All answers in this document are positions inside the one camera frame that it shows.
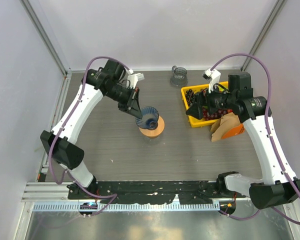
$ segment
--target wooden stand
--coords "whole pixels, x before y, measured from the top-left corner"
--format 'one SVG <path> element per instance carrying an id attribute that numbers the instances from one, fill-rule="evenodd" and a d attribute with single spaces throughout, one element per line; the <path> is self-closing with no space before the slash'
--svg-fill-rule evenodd
<path id="1" fill-rule="evenodd" d="M 147 136 L 148 138 L 156 138 L 158 137 L 165 129 L 165 121 L 159 116 L 158 127 L 155 130 L 142 129 L 139 127 L 140 132 Z"/>

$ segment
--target yellow plastic tray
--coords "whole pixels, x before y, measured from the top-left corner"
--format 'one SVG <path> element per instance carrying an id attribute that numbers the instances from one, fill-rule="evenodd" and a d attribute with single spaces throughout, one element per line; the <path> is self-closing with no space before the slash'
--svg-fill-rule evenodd
<path id="1" fill-rule="evenodd" d="M 220 82 L 220 84 L 224 87 L 228 87 L 228 82 L 224 81 L 224 82 Z M 192 89 L 194 93 L 199 92 L 201 89 L 206 89 L 209 87 L 209 84 L 204 84 L 204 85 L 196 85 L 196 86 L 185 86 L 183 88 L 181 88 L 181 95 L 182 95 L 182 99 L 185 105 L 185 109 L 188 110 L 189 106 L 186 100 L 186 92 L 189 89 Z M 204 118 L 201 120 L 198 120 L 196 118 L 194 118 L 193 116 L 188 116 L 189 117 L 189 122 L 192 128 L 199 128 L 199 127 L 204 127 L 204 126 L 209 126 L 214 124 L 217 119 L 213 119 L 213 120 L 205 120 Z"/>

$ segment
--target yellow crate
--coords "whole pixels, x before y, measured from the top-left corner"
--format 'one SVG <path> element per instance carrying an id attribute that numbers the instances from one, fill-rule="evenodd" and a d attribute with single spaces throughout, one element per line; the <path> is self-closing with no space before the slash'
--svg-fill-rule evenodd
<path id="1" fill-rule="evenodd" d="M 220 84 L 226 88 L 228 88 L 228 82 L 224 81 L 224 82 L 220 82 Z M 196 86 L 185 86 L 183 88 L 181 88 L 181 95 L 182 95 L 182 99 L 185 105 L 185 109 L 188 110 L 189 106 L 186 100 L 186 92 L 189 89 L 192 89 L 194 93 L 200 92 L 201 89 L 206 89 L 209 87 L 209 84 L 204 84 L 204 85 L 196 85 Z M 198 127 L 204 127 L 204 126 L 209 126 L 214 124 L 217 119 L 213 119 L 213 120 L 208 120 L 206 121 L 204 118 L 199 120 L 194 118 L 193 116 L 188 116 L 189 117 L 189 122 L 192 128 L 198 128 Z"/>

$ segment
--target white wall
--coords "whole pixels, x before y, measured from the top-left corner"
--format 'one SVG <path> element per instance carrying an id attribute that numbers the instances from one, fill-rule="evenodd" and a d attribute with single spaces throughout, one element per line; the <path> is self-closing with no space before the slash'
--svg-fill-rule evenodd
<path id="1" fill-rule="evenodd" d="M 106 55 L 135 69 L 211 67 L 249 52 L 275 0 L 39 0 L 72 70 Z M 239 68 L 243 58 L 220 68 Z"/>
<path id="2" fill-rule="evenodd" d="M 300 178 L 300 0 L 287 1 L 256 56 L 269 68 L 276 132 Z M 256 94 L 266 96 L 267 80 L 261 67 L 253 62 L 247 71 Z"/>
<path id="3" fill-rule="evenodd" d="M 19 1 L 0 0 L 0 240 L 11 240 L 43 156 L 62 74 Z"/>

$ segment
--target floor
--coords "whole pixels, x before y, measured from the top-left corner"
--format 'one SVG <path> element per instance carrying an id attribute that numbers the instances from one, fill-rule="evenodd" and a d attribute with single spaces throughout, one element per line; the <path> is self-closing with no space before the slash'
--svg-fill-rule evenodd
<path id="1" fill-rule="evenodd" d="M 235 215 L 256 210 L 237 202 Z M 272 209 L 255 218 L 237 221 L 217 211 L 105 212 L 75 219 L 77 212 L 35 212 L 26 240 L 292 240 L 289 224 Z"/>
<path id="2" fill-rule="evenodd" d="M 221 81 L 228 73 L 221 72 Z M 77 146 L 84 150 L 87 168 L 101 181 L 215 180 L 220 173 L 237 171 L 261 178 L 261 168 L 247 133 L 211 142 L 210 127 L 191 128 L 181 91 L 170 85 L 170 71 L 143 72 L 140 107 L 155 107 L 165 121 L 163 134 L 144 137 L 135 118 L 118 110 L 104 97 L 90 114 Z M 64 112 L 78 92 L 83 73 L 72 75 Z M 188 72 L 188 86 L 206 84 L 202 71 Z M 55 164 L 57 176 L 63 168 Z"/>

